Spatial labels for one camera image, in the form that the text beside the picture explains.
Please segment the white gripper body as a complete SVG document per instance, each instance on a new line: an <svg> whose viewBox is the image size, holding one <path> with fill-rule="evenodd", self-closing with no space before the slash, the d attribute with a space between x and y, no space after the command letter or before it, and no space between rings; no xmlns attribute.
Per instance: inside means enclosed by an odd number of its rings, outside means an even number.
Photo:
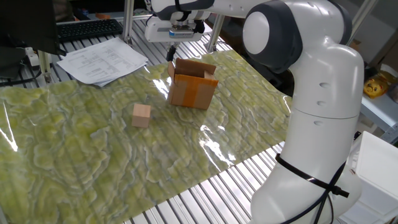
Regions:
<svg viewBox="0 0 398 224"><path fill-rule="evenodd" d="M196 42L204 33L204 22L162 21L151 17L146 22L145 37L149 42Z"/></svg>

